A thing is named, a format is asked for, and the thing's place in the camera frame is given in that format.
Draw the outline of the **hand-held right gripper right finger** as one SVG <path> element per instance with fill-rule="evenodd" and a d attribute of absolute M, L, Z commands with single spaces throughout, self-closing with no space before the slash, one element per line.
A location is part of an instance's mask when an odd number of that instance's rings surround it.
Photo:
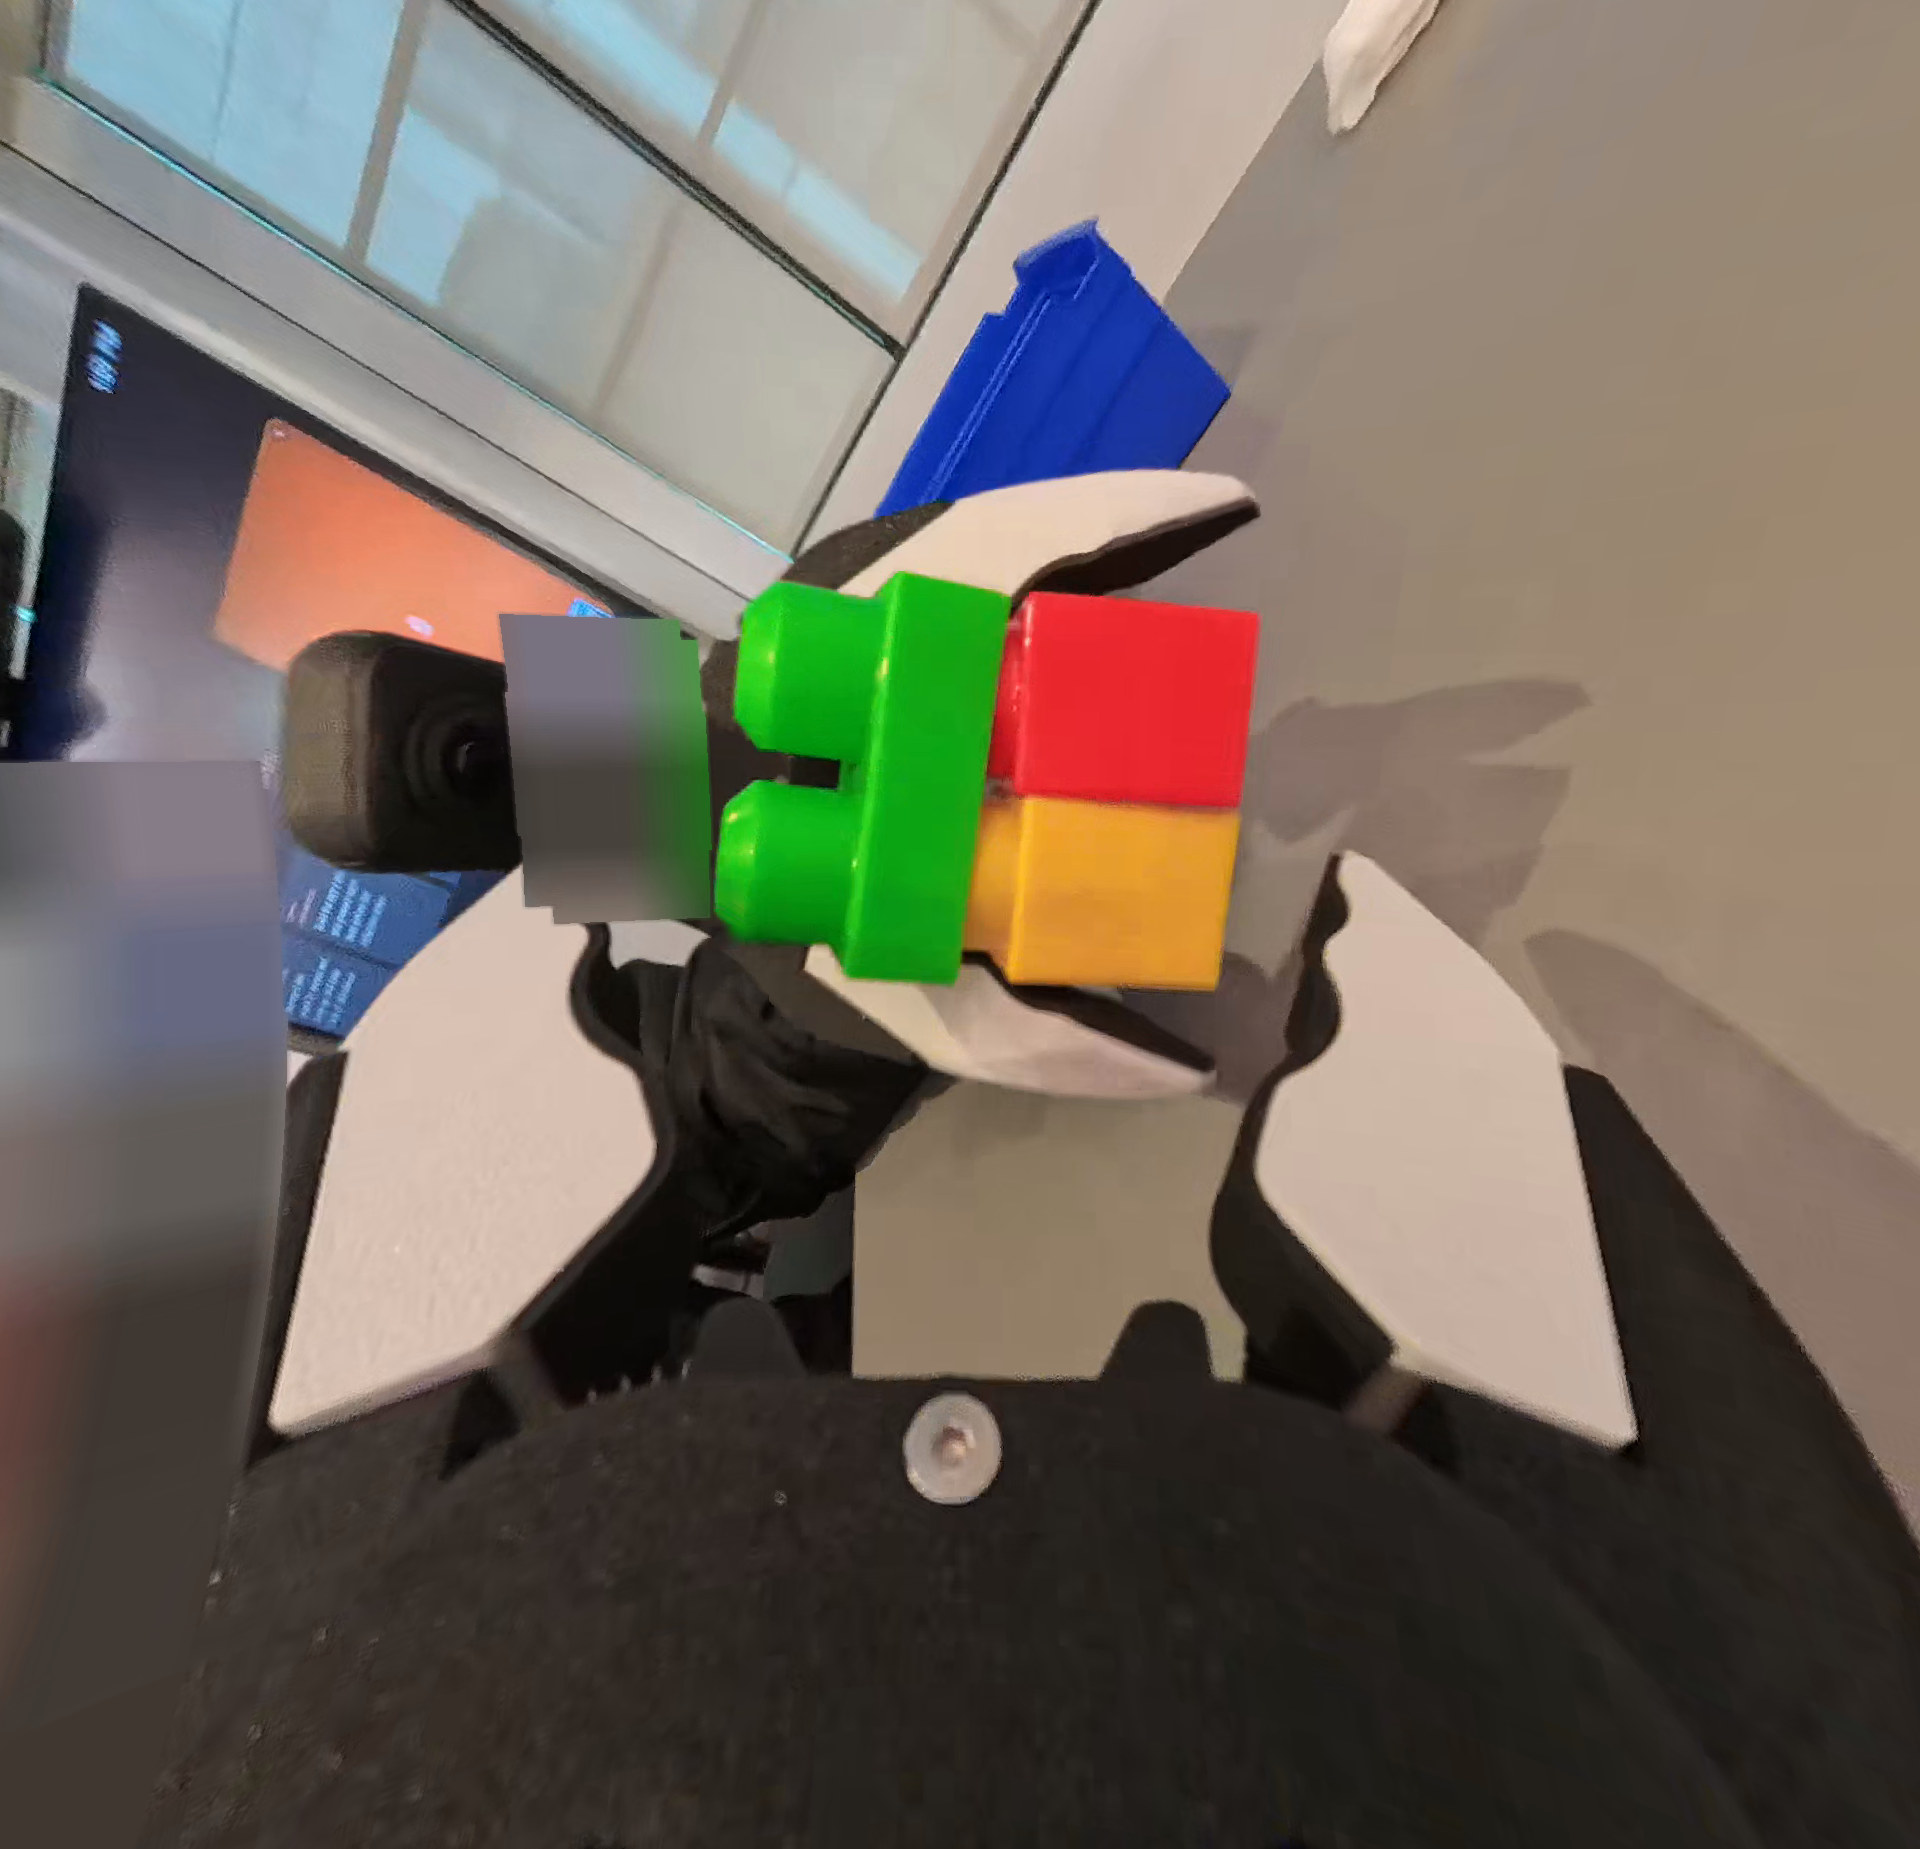
<path fill-rule="evenodd" d="M 1376 1428 L 1438 1384 L 1605 1454 L 1637 1437 L 1567 1068 L 1491 963 L 1361 854 L 1323 877 L 1211 1264 L 1251 1372 Z"/>

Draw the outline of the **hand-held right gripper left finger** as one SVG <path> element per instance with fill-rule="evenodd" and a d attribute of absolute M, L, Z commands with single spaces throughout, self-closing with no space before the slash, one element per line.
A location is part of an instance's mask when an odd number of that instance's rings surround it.
<path fill-rule="evenodd" d="M 641 1074 L 575 1006 L 601 958 L 588 926 L 489 891 L 347 1033 L 274 1434 L 489 1364 L 644 1182 L 658 1137 Z"/>

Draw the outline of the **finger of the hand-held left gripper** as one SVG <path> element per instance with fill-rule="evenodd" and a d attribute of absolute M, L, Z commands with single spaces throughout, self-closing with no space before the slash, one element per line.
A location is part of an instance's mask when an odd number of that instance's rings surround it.
<path fill-rule="evenodd" d="M 803 973 L 929 1071 L 1062 1100 L 1138 1102 L 1204 1094 L 1212 1060 L 1109 991 L 1007 984 L 967 958 L 950 984 L 847 975 L 815 944 Z"/>
<path fill-rule="evenodd" d="M 1258 518 L 1257 495 L 1209 472 L 1093 472 L 917 505 L 843 527 L 786 571 L 786 616 L 837 623 L 901 574 L 986 590 L 1127 595 Z"/>

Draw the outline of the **blue storage bin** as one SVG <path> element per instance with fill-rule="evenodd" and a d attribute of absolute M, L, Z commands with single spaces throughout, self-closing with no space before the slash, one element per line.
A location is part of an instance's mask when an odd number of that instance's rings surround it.
<path fill-rule="evenodd" d="M 875 518 L 1097 472 L 1180 469 L 1230 396 L 1093 220 L 1015 261 Z"/>

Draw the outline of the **yellow mega block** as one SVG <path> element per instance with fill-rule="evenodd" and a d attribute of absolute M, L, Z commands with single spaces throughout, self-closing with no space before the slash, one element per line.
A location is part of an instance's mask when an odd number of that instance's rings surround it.
<path fill-rule="evenodd" d="M 1236 836 L 1234 811 L 989 800 L 963 953 L 1007 984 L 1212 991 Z"/>

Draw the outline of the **red mega block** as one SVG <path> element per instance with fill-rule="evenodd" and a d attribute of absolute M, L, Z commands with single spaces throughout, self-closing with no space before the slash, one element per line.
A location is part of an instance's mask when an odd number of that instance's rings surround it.
<path fill-rule="evenodd" d="M 1006 631 L 989 780 L 1016 798 L 1234 811 L 1258 631 L 1255 613 L 1029 595 Z"/>

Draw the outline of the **green mega block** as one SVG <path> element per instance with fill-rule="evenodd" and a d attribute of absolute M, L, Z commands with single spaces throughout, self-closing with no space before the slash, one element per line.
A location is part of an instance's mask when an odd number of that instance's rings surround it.
<path fill-rule="evenodd" d="M 727 803 L 711 899 L 735 937 L 825 947 L 861 979 L 955 979 L 1010 614 L 1004 593 L 908 572 L 754 597 L 735 722 L 837 781 L 759 780 Z"/>

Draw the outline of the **computer monitor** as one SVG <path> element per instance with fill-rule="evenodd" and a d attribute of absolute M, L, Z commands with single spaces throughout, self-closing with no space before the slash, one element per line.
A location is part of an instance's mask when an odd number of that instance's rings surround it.
<path fill-rule="evenodd" d="M 281 1001 L 339 1046 L 514 864 L 326 864 L 292 832 L 292 663 L 364 631 L 501 663 L 501 619 L 633 614 L 262 383 L 86 286 L 34 576 L 4 572 L 4 760 L 253 760 Z"/>

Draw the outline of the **glass window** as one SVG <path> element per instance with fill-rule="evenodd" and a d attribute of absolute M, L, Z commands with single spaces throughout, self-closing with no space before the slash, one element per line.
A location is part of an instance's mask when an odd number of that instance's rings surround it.
<path fill-rule="evenodd" d="M 4 227 L 723 629 L 1101 0 L 4 0 Z"/>

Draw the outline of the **white cloth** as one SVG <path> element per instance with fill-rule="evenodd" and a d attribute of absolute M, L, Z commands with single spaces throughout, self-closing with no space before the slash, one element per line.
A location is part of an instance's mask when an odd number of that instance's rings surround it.
<path fill-rule="evenodd" d="M 1331 137 L 1355 131 L 1441 0 L 1348 0 L 1321 50 Z"/>

